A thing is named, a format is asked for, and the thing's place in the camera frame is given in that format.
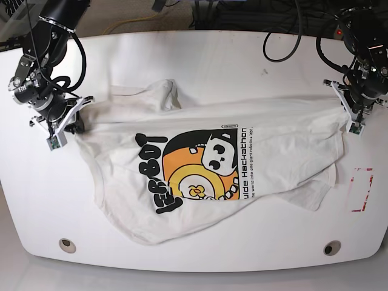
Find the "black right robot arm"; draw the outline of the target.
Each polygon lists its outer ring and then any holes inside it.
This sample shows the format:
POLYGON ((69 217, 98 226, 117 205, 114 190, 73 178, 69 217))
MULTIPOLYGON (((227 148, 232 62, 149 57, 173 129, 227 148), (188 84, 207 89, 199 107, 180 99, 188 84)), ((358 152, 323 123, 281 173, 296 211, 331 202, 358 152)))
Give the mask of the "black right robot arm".
POLYGON ((82 133, 84 123, 75 113, 69 121, 66 115, 75 107, 77 90, 86 74, 85 50, 75 30, 90 7, 90 1, 47 1, 36 24, 29 24, 29 31, 22 42, 21 57, 14 77, 8 84, 12 98, 18 104, 30 104, 45 120, 50 135, 61 125, 71 133, 82 133), (52 78, 54 67, 67 53, 67 42, 73 39, 81 54, 81 74, 75 83, 68 76, 52 78))

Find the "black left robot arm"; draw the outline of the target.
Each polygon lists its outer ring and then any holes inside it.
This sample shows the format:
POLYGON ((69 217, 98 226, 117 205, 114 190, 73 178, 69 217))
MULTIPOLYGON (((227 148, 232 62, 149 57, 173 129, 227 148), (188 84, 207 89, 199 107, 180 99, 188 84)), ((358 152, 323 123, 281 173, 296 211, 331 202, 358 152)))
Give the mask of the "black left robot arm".
POLYGON ((356 58, 347 69, 347 89, 358 113, 387 94, 387 31, 371 8, 350 8, 338 18, 343 40, 356 58))

